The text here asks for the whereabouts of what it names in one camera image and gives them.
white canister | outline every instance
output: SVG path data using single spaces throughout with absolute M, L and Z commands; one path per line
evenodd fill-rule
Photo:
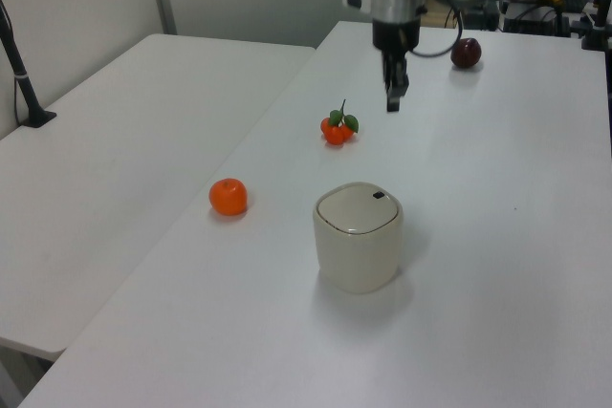
M 402 250 L 400 202 L 372 183 L 348 183 L 315 205 L 321 273 L 351 293 L 376 290 L 393 278 Z

black stand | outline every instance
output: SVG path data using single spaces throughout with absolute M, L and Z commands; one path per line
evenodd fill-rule
M 598 0 L 597 17 L 590 31 L 582 38 L 582 49 L 597 52 L 608 52 L 608 36 L 610 29 L 606 28 L 610 0 Z
M 571 37 L 570 20 L 561 14 L 561 11 L 555 9 L 555 36 L 556 37 Z
M 9 61 L 11 62 L 12 71 L 14 72 L 15 78 L 19 83 L 19 88 L 23 94 L 23 98 L 28 104 L 30 115 L 22 124 L 31 128 L 39 128 L 50 119 L 55 118 L 56 114 L 53 112 L 46 112 L 38 103 L 36 93 L 26 72 L 26 68 L 21 60 L 21 55 L 17 50 L 14 37 L 12 35 L 11 23 L 9 22 L 8 14 L 4 10 L 4 5 L 0 10 L 0 39 L 2 39 L 2 45 L 7 52 Z

white table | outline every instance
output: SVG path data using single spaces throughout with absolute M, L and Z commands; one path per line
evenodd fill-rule
M 56 359 L 313 52 L 152 35 L 0 141 L 0 345 Z
M 370 33 L 331 32 L 23 408 L 608 405 L 602 54 L 470 32 L 479 72 L 410 56 L 387 114 Z M 423 48 L 452 36 L 423 29 Z M 345 97 L 362 131 L 331 148 L 318 125 Z M 209 209 L 226 176 L 251 192 L 241 218 Z M 404 205 L 402 272 L 366 295 L 318 275 L 312 208 L 351 181 Z

cable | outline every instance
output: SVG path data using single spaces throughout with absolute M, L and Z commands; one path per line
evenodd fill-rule
M 546 19 L 546 16 L 548 16 L 549 14 L 551 14 L 551 13 L 553 13 L 555 11 L 556 11 L 555 9 L 551 9 L 551 10 L 546 11 L 546 13 L 544 13 L 544 16 L 542 16 L 542 19 L 539 20 L 539 22 L 543 23 L 544 19 Z
M 7 8 L 4 6 L 4 2 L 2 2 L 2 0 L 0 0 L 0 11 L 2 11 L 2 14 L 7 19 L 7 23 L 9 24 L 9 31 L 11 32 L 11 38 L 14 39 L 14 35 L 12 32 L 11 17 L 9 16 L 9 12 L 7 11 Z M 12 78 L 12 86 L 13 86 L 12 110 L 15 114 L 15 123 L 17 123 L 17 127 L 19 127 L 21 126 L 21 122 L 19 121 L 19 116 L 17 115 L 17 77 L 16 76 Z
M 410 52 L 412 54 L 414 54 L 415 56 L 419 56 L 419 57 L 438 57 L 438 56 L 442 56 L 442 55 L 450 52 L 453 48 L 455 48 L 455 46 L 459 43 L 459 40 L 461 40 L 461 34 L 463 33 L 463 20 L 461 19 L 461 12 L 454 5 L 452 0 L 446 0 L 446 1 L 450 5 L 450 9 L 452 11 L 454 11 L 455 17 L 457 18 L 457 26 L 458 26 L 458 28 L 457 28 L 457 37 L 455 38 L 455 41 L 452 42 L 452 45 L 450 45 L 448 48 L 442 50 L 439 53 L 427 54 L 427 53 L 419 53 L 419 52 L 416 52 L 414 50 L 411 50 Z
M 21 121 L 19 121 L 19 116 L 17 115 L 17 78 L 14 77 L 13 81 L 13 100 L 12 100 L 12 110 L 15 113 L 15 123 L 17 123 L 17 127 L 21 126 Z
M 4 14 L 4 17 L 7 18 L 7 23 L 9 23 L 9 30 L 11 31 L 11 36 L 12 36 L 11 17 L 9 16 L 9 12 L 7 11 L 7 8 L 4 6 L 4 2 L 2 2 L 2 0 L 0 0 L 0 10 L 2 10 L 2 14 Z
M 526 9 L 524 12 L 522 12 L 521 14 L 519 14 L 517 17 L 513 18 L 514 21 L 519 21 L 521 19 L 523 19 L 523 17 L 526 14 L 531 13 L 534 10 L 539 9 L 540 7 L 547 7 L 546 5 L 534 5 L 532 7 L 529 7 L 528 9 Z
M 446 19 L 446 21 L 444 22 L 444 29 L 446 29 L 446 28 L 447 28 L 448 19 L 450 18 L 450 14 L 451 14 L 451 13 L 452 13 L 452 9 L 450 9 L 450 10 L 448 11 L 448 14 L 447 14 L 447 19 Z

red apple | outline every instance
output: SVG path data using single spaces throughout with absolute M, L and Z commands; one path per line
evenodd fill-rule
M 450 60 L 460 69 L 469 69 L 478 63 L 482 49 L 475 38 L 462 38 L 450 52 Z

